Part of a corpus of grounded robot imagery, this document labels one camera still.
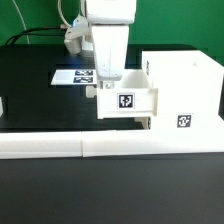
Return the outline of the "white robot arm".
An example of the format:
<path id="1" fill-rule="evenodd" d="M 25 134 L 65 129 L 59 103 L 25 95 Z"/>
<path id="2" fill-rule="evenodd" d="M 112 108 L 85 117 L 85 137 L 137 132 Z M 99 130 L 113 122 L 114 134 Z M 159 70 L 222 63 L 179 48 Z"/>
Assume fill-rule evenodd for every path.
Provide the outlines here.
<path id="1" fill-rule="evenodd" d="M 134 23 L 137 0 L 79 0 L 80 11 L 73 24 L 58 12 L 67 28 L 64 44 L 72 55 L 91 49 L 97 81 L 113 85 L 125 74 L 129 25 Z"/>

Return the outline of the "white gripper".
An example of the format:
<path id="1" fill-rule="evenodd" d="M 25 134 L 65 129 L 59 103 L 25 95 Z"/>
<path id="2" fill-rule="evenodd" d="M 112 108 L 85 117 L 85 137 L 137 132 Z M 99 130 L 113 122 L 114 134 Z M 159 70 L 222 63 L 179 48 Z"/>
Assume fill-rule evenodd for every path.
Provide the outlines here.
<path id="1" fill-rule="evenodd" d="M 95 69 L 101 89 L 114 89 L 125 70 L 128 25 L 93 25 L 91 27 Z"/>

